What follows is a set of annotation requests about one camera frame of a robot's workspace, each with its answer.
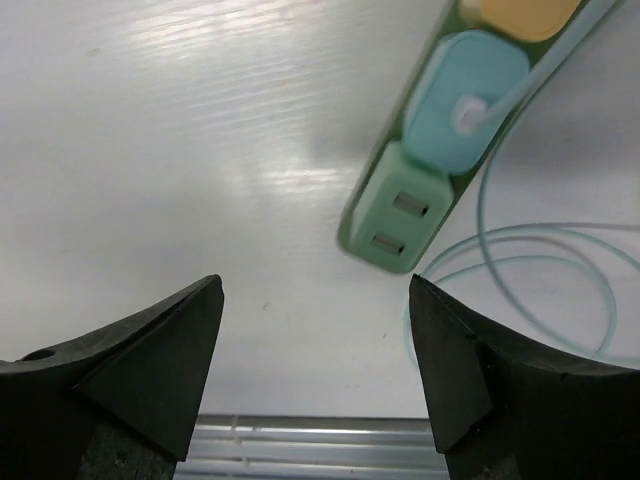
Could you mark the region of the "green power strip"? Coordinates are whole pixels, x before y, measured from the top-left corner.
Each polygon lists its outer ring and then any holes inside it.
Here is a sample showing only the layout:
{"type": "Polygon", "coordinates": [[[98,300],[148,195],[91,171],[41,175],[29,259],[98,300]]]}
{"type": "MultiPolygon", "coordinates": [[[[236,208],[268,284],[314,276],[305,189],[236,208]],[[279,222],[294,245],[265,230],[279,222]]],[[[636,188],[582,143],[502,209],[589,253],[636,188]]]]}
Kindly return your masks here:
{"type": "Polygon", "coordinates": [[[612,1],[449,1],[343,213],[339,245],[414,269],[517,116],[612,1]]]}

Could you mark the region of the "green charger plug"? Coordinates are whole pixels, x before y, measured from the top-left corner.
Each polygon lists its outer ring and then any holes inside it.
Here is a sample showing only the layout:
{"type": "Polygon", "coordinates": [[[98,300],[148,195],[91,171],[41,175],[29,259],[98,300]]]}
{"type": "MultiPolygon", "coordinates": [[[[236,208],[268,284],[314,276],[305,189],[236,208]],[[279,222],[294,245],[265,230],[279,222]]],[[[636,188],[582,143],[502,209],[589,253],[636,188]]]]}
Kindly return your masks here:
{"type": "Polygon", "coordinates": [[[407,273],[453,200],[446,174],[413,162],[400,143],[391,142],[352,210],[348,250],[386,271],[407,273]]]}

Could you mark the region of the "yellow charger plug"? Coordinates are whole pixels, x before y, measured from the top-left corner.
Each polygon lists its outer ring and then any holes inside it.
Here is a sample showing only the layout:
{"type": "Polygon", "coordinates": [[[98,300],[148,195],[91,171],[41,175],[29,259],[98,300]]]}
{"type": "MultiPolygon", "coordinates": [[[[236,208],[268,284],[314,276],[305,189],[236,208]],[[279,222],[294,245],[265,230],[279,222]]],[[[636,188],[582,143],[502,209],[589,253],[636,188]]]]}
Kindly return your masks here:
{"type": "Polygon", "coordinates": [[[517,40],[537,43],[555,36],[578,9],[580,0],[460,1],[470,24],[496,29],[517,40]]]}

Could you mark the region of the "aluminium table rail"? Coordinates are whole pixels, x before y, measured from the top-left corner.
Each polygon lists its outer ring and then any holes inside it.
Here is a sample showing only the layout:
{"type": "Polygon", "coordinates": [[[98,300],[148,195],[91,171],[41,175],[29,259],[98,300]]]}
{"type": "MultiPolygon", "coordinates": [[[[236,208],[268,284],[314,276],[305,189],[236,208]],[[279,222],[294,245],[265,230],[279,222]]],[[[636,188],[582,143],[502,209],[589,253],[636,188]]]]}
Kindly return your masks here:
{"type": "Polygon", "coordinates": [[[202,415],[176,479],[447,479],[426,419],[202,415]]]}

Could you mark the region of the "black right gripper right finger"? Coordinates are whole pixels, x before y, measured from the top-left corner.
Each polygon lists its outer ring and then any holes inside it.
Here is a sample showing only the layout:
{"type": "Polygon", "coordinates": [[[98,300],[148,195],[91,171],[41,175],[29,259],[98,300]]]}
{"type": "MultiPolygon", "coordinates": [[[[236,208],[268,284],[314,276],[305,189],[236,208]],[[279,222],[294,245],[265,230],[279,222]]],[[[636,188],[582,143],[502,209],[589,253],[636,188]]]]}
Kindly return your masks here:
{"type": "Polygon", "coordinates": [[[639,374],[521,335],[422,277],[413,344],[453,479],[635,479],[639,374]]]}

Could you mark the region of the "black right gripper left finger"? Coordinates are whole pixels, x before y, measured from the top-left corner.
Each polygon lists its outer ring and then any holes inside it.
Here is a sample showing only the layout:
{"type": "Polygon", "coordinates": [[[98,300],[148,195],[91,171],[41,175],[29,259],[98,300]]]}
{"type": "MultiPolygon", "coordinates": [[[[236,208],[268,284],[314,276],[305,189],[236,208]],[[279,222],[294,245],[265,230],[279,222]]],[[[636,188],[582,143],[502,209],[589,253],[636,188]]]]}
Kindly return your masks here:
{"type": "Polygon", "coordinates": [[[222,319],[206,276],[1,365],[5,479],[170,479],[188,454],[222,319]]]}

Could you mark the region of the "teal charger plug with cable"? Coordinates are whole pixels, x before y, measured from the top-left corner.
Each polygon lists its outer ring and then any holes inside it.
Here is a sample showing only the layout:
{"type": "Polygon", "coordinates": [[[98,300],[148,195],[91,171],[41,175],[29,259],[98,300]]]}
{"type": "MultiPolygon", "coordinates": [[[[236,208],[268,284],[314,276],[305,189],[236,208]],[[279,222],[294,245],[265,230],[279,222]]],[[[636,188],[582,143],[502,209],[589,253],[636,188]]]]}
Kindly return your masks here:
{"type": "MultiPolygon", "coordinates": [[[[515,111],[517,114],[521,114],[524,112],[531,99],[544,83],[618,5],[617,1],[588,2],[568,24],[551,48],[547,50],[542,59],[537,62],[529,76],[494,105],[490,107],[483,106],[477,94],[468,94],[462,97],[452,113],[452,123],[455,130],[459,133],[470,135],[502,113],[515,111]]],[[[513,241],[519,235],[524,236],[527,240],[541,240],[547,234],[573,237],[609,252],[632,269],[638,270],[639,261],[634,257],[601,238],[587,234],[585,231],[587,229],[637,231],[639,228],[632,225],[588,222],[536,222],[514,224],[488,230],[486,228],[485,215],[486,198],[496,153],[496,149],[490,151],[485,161],[485,171],[480,180],[475,210],[476,233],[453,244],[437,255],[424,268],[421,276],[433,281],[438,286],[443,286],[450,281],[470,275],[476,271],[486,270],[505,300],[527,323],[547,338],[567,347],[571,352],[587,358],[637,369],[639,367],[638,357],[625,357],[609,352],[609,347],[615,338],[618,325],[617,301],[608,278],[596,265],[587,260],[578,262],[564,257],[548,255],[515,255],[496,258],[490,251],[490,245],[503,240],[513,241]],[[597,349],[589,349],[561,335],[557,330],[537,318],[522,304],[499,271],[499,266],[504,263],[534,261],[563,264],[587,277],[595,285],[603,298],[607,312],[606,330],[597,349]]]]}

